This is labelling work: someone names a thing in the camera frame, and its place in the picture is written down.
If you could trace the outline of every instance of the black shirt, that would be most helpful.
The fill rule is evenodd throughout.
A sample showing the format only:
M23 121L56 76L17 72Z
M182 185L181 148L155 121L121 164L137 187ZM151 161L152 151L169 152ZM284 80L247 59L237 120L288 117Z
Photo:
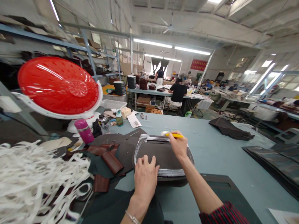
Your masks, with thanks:
M158 70L158 77L157 78L163 78L164 72L162 70Z
M173 95L171 97L173 102L183 102L184 95L187 93L187 86L176 83L171 86L170 90L173 91Z

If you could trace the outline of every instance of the basket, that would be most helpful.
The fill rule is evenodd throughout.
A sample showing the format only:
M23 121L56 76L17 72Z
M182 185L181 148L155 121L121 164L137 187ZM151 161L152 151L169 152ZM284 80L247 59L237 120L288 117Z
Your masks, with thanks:
M109 108L109 109L121 109L127 105L126 102L120 102L115 100L102 100L100 103L101 107Z

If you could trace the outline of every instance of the white base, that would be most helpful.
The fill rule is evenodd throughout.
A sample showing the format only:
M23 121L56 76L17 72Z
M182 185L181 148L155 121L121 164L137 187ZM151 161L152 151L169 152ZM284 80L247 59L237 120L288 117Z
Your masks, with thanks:
M86 122L87 122L87 124L88 124L88 126L89 126L90 128L93 127L93 122L95 122L95 121L99 118L99 115L100 115L99 112L94 112L92 118L85 119ZM70 132L70 133L78 133L78 131L77 131L76 127L75 127L75 121L76 121L76 120L77 120L77 119L72 120L72 121L69 123L69 126L68 126L68 132Z

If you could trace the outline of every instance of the yellow marker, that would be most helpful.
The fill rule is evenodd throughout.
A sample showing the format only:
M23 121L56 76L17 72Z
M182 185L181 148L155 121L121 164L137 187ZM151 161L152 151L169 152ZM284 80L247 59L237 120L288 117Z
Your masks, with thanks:
M161 133L161 135L162 136L166 136L166 137L168 137L169 136L169 131L163 131L162 133ZM173 137L175 137L175 138L182 138L182 137L184 137L184 136L182 136L182 135L180 135L180 134L172 134L173 135Z

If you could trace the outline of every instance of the white strap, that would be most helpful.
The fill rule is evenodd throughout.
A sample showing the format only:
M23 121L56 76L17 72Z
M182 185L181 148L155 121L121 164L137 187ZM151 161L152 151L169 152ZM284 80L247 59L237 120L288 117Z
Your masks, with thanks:
M81 184L90 176L86 158L79 154L69 161L54 158L55 150L44 150L38 142L0 145L0 223L55 224L62 223L67 214L78 220L81 214L70 211L71 202L92 195L92 185ZM60 186L64 189L50 207Z

